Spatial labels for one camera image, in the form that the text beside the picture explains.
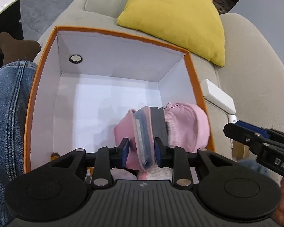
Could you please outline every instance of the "robotic arm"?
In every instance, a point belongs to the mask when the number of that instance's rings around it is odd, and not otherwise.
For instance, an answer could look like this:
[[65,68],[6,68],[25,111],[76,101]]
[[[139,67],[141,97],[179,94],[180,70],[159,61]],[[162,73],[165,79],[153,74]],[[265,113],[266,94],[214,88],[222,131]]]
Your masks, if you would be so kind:
[[[284,176],[284,133],[247,125],[229,123],[224,133]],[[114,182],[110,169],[125,167],[127,138],[97,153],[78,148],[8,185],[5,201],[14,219],[7,226],[279,226],[271,216],[281,192],[272,179],[205,148],[186,153],[157,137],[154,145],[158,166],[173,169],[172,182]],[[94,167],[90,184],[84,183],[87,167]]]

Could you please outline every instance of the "white power bank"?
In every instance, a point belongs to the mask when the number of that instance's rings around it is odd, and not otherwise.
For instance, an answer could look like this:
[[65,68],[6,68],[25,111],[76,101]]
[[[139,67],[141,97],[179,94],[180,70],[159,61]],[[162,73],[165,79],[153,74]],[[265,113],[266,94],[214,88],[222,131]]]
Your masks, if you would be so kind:
[[208,79],[203,79],[201,89],[206,100],[212,102],[228,114],[235,114],[236,108],[233,99]]

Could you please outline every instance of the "person's leg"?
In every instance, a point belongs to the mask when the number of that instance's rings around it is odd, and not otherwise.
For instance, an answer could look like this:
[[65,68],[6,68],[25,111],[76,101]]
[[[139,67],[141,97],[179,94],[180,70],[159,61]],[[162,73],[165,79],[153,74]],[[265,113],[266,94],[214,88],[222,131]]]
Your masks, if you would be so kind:
[[5,187],[24,173],[24,126],[36,69],[28,61],[0,68],[0,227],[11,220],[4,202]]

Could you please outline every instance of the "brown cardboard box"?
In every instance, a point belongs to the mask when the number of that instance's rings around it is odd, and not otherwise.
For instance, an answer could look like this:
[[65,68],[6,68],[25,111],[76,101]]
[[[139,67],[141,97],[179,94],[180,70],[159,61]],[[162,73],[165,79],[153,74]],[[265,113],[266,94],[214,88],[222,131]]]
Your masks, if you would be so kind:
[[233,141],[232,157],[246,158],[249,155],[249,147],[237,141]]

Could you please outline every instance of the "open box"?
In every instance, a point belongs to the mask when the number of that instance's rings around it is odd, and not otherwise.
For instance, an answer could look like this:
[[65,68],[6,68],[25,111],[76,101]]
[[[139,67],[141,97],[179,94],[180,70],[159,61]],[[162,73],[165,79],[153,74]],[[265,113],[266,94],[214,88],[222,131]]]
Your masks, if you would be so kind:
[[[82,62],[70,62],[80,55]],[[189,51],[130,34],[57,26],[33,82],[24,135],[29,172],[76,148],[115,145],[114,127],[129,109],[205,102]],[[214,151],[212,136],[208,149]]]

